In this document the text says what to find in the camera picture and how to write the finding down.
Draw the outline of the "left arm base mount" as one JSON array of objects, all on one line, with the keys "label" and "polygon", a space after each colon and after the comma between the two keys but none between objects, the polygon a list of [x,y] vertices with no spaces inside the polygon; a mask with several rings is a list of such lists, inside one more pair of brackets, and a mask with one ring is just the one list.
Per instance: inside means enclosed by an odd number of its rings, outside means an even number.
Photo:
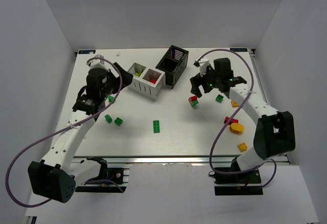
[{"label": "left arm base mount", "polygon": [[87,193],[124,193],[128,183],[129,168],[108,165],[107,161],[100,157],[88,157],[80,164],[96,163],[100,166],[100,172],[76,186],[75,192]]}]

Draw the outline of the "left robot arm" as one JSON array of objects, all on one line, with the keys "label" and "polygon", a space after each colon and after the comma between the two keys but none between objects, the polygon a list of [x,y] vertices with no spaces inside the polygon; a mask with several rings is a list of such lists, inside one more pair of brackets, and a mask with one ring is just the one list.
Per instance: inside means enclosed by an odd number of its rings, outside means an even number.
[{"label": "left robot arm", "polygon": [[97,121],[105,101],[132,83],[133,75],[117,63],[119,77],[103,64],[91,65],[86,85],[78,92],[68,121],[68,131],[62,132],[51,149],[39,162],[31,162],[28,174],[35,194],[66,203],[75,189],[89,180],[108,177],[107,162],[100,157],[89,157],[72,166],[72,159],[87,132]]}]

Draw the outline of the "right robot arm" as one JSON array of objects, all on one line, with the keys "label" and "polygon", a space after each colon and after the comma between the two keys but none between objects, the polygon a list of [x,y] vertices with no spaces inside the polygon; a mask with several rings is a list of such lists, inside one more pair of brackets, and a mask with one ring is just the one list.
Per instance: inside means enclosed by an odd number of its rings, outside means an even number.
[{"label": "right robot arm", "polygon": [[232,172],[250,171],[274,156],[295,150],[294,120],[290,112],[280,112],[268,105],[241,76],[234,76],[228,58],[214,60],[213,65],[204,57],[195,62],[200,72],[190,79],[191,93],[201,97],[217,88],[236,102],[256,125],[253,146],[233,159]]}]

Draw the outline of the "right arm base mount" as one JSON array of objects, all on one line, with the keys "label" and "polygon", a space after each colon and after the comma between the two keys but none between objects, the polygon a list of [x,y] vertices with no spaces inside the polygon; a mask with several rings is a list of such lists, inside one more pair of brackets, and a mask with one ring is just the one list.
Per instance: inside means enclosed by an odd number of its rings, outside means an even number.
[{"label": "right arm base mount", "polygon": [[263,195],[258,170],[238,175],[222,175],[212,170],[208,176],[214,179],[215,196]]}]

